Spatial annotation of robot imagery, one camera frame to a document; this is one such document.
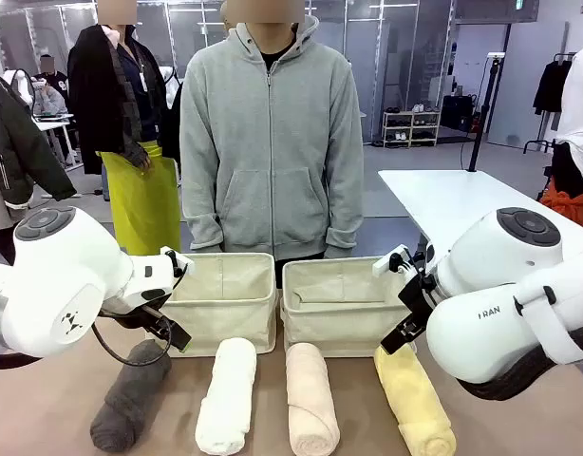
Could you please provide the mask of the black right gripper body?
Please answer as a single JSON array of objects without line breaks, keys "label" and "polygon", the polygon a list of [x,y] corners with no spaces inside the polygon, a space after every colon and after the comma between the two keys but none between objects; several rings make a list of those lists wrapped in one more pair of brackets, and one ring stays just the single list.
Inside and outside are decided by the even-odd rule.
[{"label": "black right gripper body", "polygon": [[404,286],[398,297],[410,310],[410,314],[397,327],[401,333],[422,333],[428,318],[437,305],[432,293],[437,288],[433,274],[424,269],[398,268],[397,274],[404,279]]}]

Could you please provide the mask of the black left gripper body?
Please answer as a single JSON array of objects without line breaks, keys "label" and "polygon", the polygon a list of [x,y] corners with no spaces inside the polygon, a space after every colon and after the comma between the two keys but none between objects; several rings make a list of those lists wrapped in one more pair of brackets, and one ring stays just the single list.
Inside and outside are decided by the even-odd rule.
[{"label": "black left gripper body", "polygon": [[178,324],[160,311],[167,299],[168,296],[152,299],[126,314],[104,310],[103,316],[114,319],[126,329],[143,328],[157,338],[168,338],[176,333]]}]

